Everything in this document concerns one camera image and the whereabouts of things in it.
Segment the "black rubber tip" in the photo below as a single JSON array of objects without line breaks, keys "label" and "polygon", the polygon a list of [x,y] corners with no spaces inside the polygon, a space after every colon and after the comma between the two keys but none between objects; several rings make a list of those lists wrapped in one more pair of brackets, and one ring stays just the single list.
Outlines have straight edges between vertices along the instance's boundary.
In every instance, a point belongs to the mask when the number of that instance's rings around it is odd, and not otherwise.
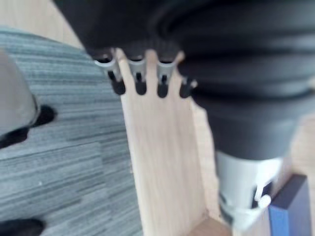
[{"label": "black rubber tip", "polygon": [[179,90],[179,95],[181,98],[188,98],[190,96],[191,86],[190,84],[182,84]]},{"label": "black rubber tip", "polygon": [[113,87],[115,94],[123,95],[126,92],[126,87],[125,87],[123,80],[121,80],[119,82],[112,81],[112,87]]},{"label": "black rubber tip", "polygon": [[139,95],[145,95],[147,92],[147,83],[146,82],[136,82],[136,91]]},{"label": "black rubber tip", "polygon": [[157,94],[160,98],[165,98],[168,94],[168,85],[162,84],[157,86]]},{"label": "black rubber tip", "polygon": [[40,236],[45,223],[39,220],[10,220],[0,223],[0,236]]}]

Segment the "blue object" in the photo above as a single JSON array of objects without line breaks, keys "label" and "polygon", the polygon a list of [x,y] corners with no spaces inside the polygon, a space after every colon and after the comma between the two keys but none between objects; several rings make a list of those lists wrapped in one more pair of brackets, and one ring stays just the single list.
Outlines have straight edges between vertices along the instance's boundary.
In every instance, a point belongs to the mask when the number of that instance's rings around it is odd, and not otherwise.
[{"label": "blue object", "polygon": [[293,175],[269,206],[272,236],[312,236],[307,177]]}]

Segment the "wooden surface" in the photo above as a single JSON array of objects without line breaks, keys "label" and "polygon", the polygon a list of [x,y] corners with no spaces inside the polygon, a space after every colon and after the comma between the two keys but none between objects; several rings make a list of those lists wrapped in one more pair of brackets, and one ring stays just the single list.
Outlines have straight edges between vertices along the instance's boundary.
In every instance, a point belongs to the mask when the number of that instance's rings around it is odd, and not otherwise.
[{"label": "wooden surface", "polygon": [[[0,0],[0,25],[81,47],[68,24],[48,0]],[[189,228],[202,221],[206,209],[211,217],[220,221],[218,181],[204,111],[189,99],[178,97],[178,77],[172,80],[170,96],[164,100],[157,98],[153,66],[148,72],[148,94],[144,97],[135,95],[126,62],[123,60],[121,65],[127,84],[127,95],[122,97],[122,102],[145,234],[185,235]],[[292,160],[286,158],[277,187],[279,189],[285,182],[292,166],[294,171],[307,174],[312,212],[315,212],[314,139],[313,116],[299,127],[292,144]],[[242,235],[268,236],[268,227],[268,214],[265,213],[249,232]]]},{"label": "wooden surface", "polygon": [[139,96],[126,60],[121,60],[127,92],[125,122],[145,235],[181,236],[205,216],[190,99],[178,95],[175,73],[165,99],[157,96],[156,62],[147,53],[148,91]]},{"label": "wooden surface", "polygon": [[231,236],[231,230],[216,221],[215,219],[209,218],[199,224],[188,236]]}]

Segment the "gray carpet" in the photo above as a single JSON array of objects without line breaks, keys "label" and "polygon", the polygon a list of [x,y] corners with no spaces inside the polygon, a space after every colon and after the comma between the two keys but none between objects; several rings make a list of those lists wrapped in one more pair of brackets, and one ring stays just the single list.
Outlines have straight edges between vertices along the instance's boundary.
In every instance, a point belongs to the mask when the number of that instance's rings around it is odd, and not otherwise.
[{"label": "gray carpet", "polygon": [[0,28],[41,104],[57,112],[0,150],[0,221],[37,217],[43,236],[142,235],[120,98],[80,50]]}]

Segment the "floor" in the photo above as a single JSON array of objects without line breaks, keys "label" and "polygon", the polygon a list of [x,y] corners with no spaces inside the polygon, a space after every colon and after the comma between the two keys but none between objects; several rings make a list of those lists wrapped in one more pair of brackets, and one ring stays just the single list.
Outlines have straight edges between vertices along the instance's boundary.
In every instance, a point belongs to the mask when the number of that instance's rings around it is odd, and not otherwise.
[{"label": "floor", "polygon": [[90,58],[61,43],[0,28],[5,48],[50,124],[0,151],[0,220],[40,218],[43,236],[140,236],[122,105]]},{"label": "floor", "polygon": [[[0,5],[0,24],[81,47],[50,1],[29,0],[22,3],[20,0],[0,0]],[[182,236],[194,227],[192,236],[211,234],[217,224],[209,222],[211,219],[207,217],[217,221],[221,218],[211,131],[204,111],[190,99],[178,97],[181,76],[177,72],[167,99],[156,96],[154,53],[148,53],[148,94],[143,97],[137,96],[134,91],[124,55],[119,55],[119,61],[126,79],[127,93],[121,100],[144,234]],[[283,185],[292,169],[307,174],[312,212],[315,212],[314,120],[314,116],[309,116],[301,123],[292,150],[285,159],[278,186],[279,189]],[[242,235],[270,235],[268,214],[265,213],[247,234]]]}]

